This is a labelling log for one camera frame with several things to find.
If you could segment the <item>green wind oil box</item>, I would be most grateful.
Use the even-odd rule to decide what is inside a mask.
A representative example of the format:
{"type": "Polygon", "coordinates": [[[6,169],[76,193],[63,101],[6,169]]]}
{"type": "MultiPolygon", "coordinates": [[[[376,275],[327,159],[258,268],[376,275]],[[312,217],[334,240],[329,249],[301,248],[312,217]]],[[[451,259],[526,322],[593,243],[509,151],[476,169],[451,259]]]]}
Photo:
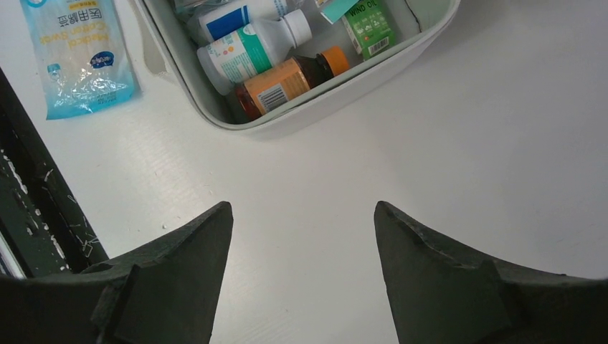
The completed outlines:
{"type": "Polygon", "coordinates": [[[396,31],[389,21],[383,1],[358,1],[342,17],[354,49],[369,60],[397,43],[396,31]]]}

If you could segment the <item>blue plaster packets bag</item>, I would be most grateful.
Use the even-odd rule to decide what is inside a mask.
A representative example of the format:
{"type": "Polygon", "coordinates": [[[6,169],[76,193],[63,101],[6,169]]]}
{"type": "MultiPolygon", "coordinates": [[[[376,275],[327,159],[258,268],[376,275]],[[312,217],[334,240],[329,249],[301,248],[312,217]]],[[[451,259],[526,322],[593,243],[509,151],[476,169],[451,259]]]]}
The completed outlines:
{"type": "Polygon", "coordinates": [[[322,17],[329,23],[336,23],[358,0],[315,0],[322,17]]]}

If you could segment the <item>blue white small tube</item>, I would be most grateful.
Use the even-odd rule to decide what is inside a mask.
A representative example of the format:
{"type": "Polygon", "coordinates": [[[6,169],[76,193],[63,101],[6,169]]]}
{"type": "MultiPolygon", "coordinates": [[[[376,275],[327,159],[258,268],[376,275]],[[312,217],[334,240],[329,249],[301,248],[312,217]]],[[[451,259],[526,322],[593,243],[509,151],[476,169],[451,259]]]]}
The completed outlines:
{"type": "Polygon", "coordinates": [[[257,19],[278,20],[296,5],[292,1],[220,1],[195,8],[186,27],[198,44],[216,41],[257,19]]]}

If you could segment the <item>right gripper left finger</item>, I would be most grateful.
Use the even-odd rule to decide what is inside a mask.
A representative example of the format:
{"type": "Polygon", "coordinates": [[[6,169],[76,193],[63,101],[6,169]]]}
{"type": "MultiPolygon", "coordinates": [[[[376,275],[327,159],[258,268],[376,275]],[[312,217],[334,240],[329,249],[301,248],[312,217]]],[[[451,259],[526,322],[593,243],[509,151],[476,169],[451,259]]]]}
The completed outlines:
{"type": "Polygon", "coordinates": [[[209,343],[233,230],[222,201],[79,273],[1,278],[3,343],[209,343]]]}

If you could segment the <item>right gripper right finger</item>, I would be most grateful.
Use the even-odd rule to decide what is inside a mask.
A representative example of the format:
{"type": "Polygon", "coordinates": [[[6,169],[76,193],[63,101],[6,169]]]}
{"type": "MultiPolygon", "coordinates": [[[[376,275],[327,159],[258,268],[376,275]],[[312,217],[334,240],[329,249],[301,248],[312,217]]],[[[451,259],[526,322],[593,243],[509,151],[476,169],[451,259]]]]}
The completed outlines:
{"type": "Polygon", "coordinates": [[[605,343],[607,280],[478,251],[386,201],[376,243],[400,343],[605,343]]]}

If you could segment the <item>blue cotton swab packet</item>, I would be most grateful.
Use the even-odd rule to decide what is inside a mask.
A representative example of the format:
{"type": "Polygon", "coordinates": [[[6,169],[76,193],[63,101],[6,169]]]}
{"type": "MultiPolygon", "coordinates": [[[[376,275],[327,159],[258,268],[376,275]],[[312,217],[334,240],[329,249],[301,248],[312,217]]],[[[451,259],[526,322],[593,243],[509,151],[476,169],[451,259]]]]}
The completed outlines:
{"type": "Polygon", "coordinates": [[[131,100],[137,83],[113,1],[21,1],[47,105],[61,120],[131,100]]]}

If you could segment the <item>brown bottle orange cap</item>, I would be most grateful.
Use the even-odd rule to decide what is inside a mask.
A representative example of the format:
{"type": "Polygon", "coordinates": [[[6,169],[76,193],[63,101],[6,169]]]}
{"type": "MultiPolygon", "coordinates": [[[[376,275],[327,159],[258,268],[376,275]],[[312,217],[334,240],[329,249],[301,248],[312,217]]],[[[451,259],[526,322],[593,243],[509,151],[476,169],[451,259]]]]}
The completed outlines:
{"type": "Polygon", "coordinates": [[[344,51],[331,47],[315,57],[294,56],[234,87],[247,118],[256,120],[350,69],[344,51]]]}

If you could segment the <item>white medicine kit box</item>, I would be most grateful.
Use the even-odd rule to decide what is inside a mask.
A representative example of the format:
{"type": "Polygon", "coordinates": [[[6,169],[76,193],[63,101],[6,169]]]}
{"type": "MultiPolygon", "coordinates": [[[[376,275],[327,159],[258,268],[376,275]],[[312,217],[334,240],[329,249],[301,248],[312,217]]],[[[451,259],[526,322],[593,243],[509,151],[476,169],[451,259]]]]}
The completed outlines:
{"type": "Polygon", "coordinates": [[[213,126],[276,134],[353,102],[410,65],[458,1],[139,1],[186,96],[213,126]]]}

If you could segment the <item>white plastic bottle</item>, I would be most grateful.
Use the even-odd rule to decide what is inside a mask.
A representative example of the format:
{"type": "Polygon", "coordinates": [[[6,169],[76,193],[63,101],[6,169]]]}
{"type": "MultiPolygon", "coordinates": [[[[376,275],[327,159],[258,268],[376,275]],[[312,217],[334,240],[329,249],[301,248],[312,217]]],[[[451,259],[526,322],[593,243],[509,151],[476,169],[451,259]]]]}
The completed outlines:
{"type": "Polygon", "coordinates": [[[313,37],[304,12],[296,9],[278,20],[259,19],[197,50],[210,83],[220,95],[266,72],[313,37]]]}

